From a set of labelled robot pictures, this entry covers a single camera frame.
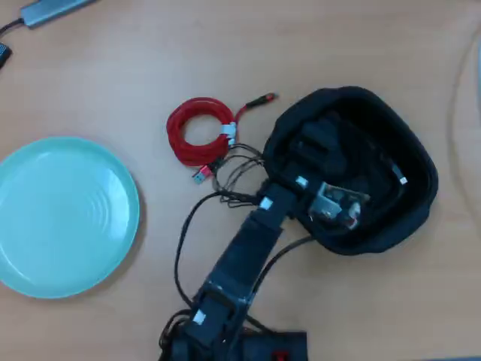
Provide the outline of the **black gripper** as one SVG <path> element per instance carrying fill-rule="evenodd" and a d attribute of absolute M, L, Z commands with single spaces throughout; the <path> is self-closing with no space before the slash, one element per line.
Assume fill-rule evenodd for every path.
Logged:
<path fill-rule="evenodd" d="M 286 155 L 286 173 L 303 190 L 317 191 L 325 183 L 326 175 L 340 177 L 348 168 L 343 148 L 331 143 L 331 124 L 322 122 L 305 123 L 301 136 L 309 144 L 318 147 L 319 152 L 309 150 L 290 150 Z"/>

